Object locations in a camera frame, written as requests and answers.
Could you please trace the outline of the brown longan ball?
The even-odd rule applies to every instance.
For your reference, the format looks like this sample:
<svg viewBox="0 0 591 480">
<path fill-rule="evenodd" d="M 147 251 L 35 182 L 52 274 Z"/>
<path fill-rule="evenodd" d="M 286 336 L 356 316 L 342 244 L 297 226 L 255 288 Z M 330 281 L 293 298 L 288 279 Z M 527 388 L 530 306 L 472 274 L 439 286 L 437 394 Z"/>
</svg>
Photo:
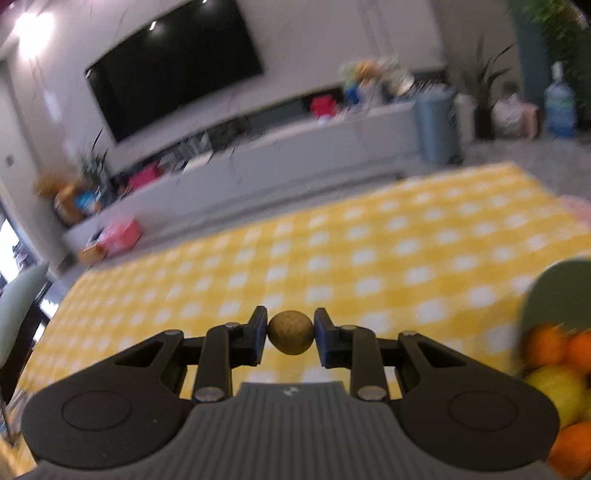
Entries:
<svg viewBox="0 0 591 480">
<path fill-rule="evenodd" d="M 278 351 L 286 355 L 301 355 L 315 340 L 315 327 L 311 319 L 300 311 L 287 310 L 271 318 L 267 337 Z"/>
</svg>

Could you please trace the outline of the orange fruit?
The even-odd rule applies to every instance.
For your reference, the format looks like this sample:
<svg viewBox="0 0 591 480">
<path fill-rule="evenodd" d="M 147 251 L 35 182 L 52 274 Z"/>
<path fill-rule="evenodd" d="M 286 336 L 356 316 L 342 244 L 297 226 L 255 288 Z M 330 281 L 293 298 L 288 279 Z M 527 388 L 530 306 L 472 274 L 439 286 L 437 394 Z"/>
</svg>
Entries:
<svg viewBox="0 0 591 480">
<path fill-rule="evenodd" d="M 566 345 L 565 363 L 582 375 L 591 370 L 591 333 L 589 330 L 572 335 Z"/>
<path fill-rule="evenodd" d="M 522 358 L 527 369 L 558 365 L 565 357 L 567 338 L 560 325 L 539 324 L 522 339 Z"/>
<path fill-rule="evenodd" d="M 590 423 L 570 425 L 559 432 L 547 463 L 562 479 L 581 479 L 590 472 Z"/>
</svg>

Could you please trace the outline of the yellow checkered tablecloth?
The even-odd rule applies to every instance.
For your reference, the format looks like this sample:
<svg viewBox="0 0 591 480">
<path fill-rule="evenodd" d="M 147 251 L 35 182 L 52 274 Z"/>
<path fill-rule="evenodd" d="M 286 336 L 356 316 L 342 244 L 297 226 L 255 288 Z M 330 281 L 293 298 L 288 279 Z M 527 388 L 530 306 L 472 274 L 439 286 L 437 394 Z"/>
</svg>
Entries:
<svg viewBox="0 0 591 480">
<path fill-rule="evenodd" d="M 526 290 L 589 253 L 589 228 L 515 165 L 408 179 L 86 273 L 21 384 L 37 391 L 165 327 L 199 334 L 260 304 L 324 307 L 379 334 L 416 327 L 511 370 Z"/>
</svg>

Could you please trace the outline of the pink box lower shelf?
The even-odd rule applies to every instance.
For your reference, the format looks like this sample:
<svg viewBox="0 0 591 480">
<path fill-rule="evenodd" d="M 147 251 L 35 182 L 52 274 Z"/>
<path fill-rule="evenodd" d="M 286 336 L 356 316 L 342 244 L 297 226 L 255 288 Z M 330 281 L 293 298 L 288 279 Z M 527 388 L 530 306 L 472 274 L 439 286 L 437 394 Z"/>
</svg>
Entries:
<svg viewBox="0 0 591 480">
<path fill-rule="evenodd" d="M 121 221 L 105 227 L 98 237 L 98 244 L 108 256 L 114 256 L 132 249 L 142 233 L 142 227 L 137 221 Z"/>
</svg>

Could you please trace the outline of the white TV cabinet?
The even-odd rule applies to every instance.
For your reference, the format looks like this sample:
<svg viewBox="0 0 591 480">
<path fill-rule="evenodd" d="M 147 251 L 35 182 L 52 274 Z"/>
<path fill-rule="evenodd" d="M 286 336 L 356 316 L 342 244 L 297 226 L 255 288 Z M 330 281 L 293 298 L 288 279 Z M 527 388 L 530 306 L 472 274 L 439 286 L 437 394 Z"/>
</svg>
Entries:
<svg viewBox="0 0 591 480">
<path fill-rule="evenodd" d="M 150 248 L 267 207 L 421 165 L 413 100 L 307 119 L 276 128 L 221 153 L 191 159 L 170 173 L 70 228 L 77 252 L 98 231 L 135 220 Z"/>
</svg>

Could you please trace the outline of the light green chair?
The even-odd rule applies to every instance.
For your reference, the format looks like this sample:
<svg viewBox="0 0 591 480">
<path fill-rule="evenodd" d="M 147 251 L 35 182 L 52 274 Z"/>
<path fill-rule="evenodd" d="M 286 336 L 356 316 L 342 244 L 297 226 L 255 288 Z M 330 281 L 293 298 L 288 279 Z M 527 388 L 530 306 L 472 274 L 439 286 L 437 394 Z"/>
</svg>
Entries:
<svg viewBox="0 0 591 480">
<path fill-rule="evenodd" d="M 47 271 L 47 264 L 35 265 L 22 270 L 14 280 L 6 285 L 1 294 L 1 366 L 6 364 L 26 314 L 46 283 Z"/>
</svg>

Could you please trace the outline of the orange vase with plant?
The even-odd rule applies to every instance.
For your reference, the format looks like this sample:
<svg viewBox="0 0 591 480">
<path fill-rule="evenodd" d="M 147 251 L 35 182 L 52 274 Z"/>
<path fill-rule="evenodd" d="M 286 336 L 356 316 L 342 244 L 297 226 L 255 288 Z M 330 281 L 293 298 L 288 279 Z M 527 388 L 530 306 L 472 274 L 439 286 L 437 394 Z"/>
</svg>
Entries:
<svg viewBox="0 0 591 480">
<path fill-rule="evenodd" d="M 90 148 L 80 154 L 79 172 L 60 178 L 52 173 L 40 174 L 32 191 L 53 206 L 65 227 L 74 226 L 99 213 L 116 198 L 107 165 L 107 150 L 98 150 L 100 130 Z"/>
</svg>

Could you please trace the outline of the green colander bowl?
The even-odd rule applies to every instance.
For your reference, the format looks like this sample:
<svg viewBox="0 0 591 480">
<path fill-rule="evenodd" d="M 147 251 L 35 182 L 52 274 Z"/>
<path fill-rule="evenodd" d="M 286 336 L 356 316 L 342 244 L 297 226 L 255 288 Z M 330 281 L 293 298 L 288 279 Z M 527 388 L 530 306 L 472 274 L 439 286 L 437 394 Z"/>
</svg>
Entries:
<svg viewBox="0 0 591 480">
<path fill-rule="evenodd" d="M 590 328 L 591 275 L 589 259 L 558 262 L 546 269 L 527 292 L 520 331 L 548 323 L 567 331 Z"/>
</svg>

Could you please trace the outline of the yellow-green pear left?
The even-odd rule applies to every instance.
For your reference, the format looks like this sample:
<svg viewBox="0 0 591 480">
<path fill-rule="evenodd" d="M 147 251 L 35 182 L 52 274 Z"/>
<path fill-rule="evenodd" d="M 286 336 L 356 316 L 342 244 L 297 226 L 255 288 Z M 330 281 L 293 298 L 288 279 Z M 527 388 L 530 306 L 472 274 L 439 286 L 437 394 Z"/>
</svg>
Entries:
<svg viewBox="0 0 591 480">
<path fill-rule="evenodd" d="M 550 365 L 526 376 L 525 382 L 551 400 L 558 412 L 561 429 L 580 419 L 587 390 L 583 376 L 564 365 Z"/>
</svg>

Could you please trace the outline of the red box on cabinet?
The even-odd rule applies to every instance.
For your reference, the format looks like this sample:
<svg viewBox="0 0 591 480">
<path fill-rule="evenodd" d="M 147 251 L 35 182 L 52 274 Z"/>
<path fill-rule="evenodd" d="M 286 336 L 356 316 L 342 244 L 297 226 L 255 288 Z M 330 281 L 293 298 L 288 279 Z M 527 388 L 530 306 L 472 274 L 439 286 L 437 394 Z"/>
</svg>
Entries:
<svg viewBox="0 0 591 480">
<path fill-rule="evenodd" d="M 311 99 L 310 111 L 318 120 L 331 119 L 338 115 L 339 106 L 332 95 L 325 94 Z"/>
</svg>

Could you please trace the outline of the blue-grey pedal trash bin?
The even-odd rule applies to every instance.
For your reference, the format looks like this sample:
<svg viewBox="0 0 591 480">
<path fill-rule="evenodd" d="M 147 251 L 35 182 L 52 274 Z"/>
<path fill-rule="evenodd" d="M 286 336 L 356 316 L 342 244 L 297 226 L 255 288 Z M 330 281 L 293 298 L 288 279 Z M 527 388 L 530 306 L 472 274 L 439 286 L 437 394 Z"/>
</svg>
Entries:
<svg viewBox="0 0 591 480">
<path fill-rule="evenodd" d="M 455 98 L 456 91 L 447 86 L 426 89 L 415 96 L 421 152 L 430 163 L 462 163 Z"/>
</svg>

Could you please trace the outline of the teddy bear gift display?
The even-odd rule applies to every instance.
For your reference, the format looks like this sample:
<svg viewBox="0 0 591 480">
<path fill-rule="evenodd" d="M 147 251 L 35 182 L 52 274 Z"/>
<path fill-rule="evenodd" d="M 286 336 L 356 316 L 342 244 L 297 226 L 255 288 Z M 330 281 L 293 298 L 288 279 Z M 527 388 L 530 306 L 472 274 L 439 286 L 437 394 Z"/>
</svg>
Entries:
<svg viewBox="0 0 591 480">
<path fill-rule="evenodd" d="M 406 96 L 415 76 L 397 55 L 370 58 L 341 66 L 344 105 L 349 110 L 369 110 Z"/>
</svg>

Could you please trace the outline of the potted green leaf plant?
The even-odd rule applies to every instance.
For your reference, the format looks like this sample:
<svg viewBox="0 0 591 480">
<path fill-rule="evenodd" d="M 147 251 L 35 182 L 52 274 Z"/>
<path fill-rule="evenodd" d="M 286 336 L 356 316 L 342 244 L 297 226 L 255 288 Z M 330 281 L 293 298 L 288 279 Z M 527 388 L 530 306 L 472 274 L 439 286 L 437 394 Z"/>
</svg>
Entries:
<svg viewBox="0 0 591 480">
<path fill-rule="evenodd" d="M 474 100 L 474 130 L 477 140 L 492 141 L 496 138 L 493 123 L 493 87 L 498 79 L 506 75 L 511 68 L 498 68 L 498 61 L 506 55 L 514 43 L 509 44 L 499 53 L 485 56 L 485 33 L 476 41 L 476 50 L 469 59 L 459 59 L 457 68 L 460 80 L 467 93 Z"/>
</svg>

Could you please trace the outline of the white plastic bag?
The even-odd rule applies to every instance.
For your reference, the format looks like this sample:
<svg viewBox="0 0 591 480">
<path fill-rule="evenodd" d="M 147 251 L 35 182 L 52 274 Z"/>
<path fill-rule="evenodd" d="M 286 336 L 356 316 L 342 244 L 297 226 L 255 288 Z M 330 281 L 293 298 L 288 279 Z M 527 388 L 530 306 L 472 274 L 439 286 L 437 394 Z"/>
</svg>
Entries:
<svg viewBox="0 0 591 480">
<path fill-rule="evenodd" d="M 523 101 L 520 87 L 516 82 L 503 84 L 501 98 L 492 110 L 495 133 L 501 137 L 520 137 L 522 135 Z"/>
</svg>

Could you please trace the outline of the pink small heater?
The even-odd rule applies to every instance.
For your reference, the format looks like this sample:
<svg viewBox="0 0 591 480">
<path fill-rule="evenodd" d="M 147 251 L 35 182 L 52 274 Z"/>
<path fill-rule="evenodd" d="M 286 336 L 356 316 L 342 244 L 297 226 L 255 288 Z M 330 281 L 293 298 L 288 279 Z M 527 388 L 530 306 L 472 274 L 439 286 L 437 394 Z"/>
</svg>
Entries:
<svg viewBox="0 0 591 480">
<path fill-rule="evenodd" d="M 521 105 L 522 134 L 528 139 L 539 136 L 539 107 L 532 103 L 524 102 Z"/>
</svg>

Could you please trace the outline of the blue water jug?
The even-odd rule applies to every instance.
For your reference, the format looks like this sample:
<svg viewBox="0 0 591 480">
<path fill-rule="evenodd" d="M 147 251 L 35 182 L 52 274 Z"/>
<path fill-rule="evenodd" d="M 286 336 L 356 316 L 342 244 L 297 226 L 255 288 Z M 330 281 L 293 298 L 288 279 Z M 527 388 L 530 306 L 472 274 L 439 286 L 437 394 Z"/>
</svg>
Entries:
<svg viewBox="0 0 591 480">
<path fill-rule="evenodd" d="M 544 96 L 548 130 L 556 137 L 573 138 L 577 122 L 575 94 L 564 79 L 561 62 L 555 62 L 551 71 L 552 83 Z"/>
</svg>

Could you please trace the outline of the black wall television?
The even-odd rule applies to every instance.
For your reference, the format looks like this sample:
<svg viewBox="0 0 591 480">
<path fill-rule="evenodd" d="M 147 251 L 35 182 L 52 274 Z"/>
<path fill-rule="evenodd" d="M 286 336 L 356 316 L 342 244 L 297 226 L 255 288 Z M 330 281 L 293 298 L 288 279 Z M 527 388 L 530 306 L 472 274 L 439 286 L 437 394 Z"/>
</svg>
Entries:
<svg viewBox="0 0 591 480">
<path fill-rule="evenodd" d="M 263 73 L 235 1 L 188 1 L 85 71 L 119 143 L 198 99 Z"/>
</svg>

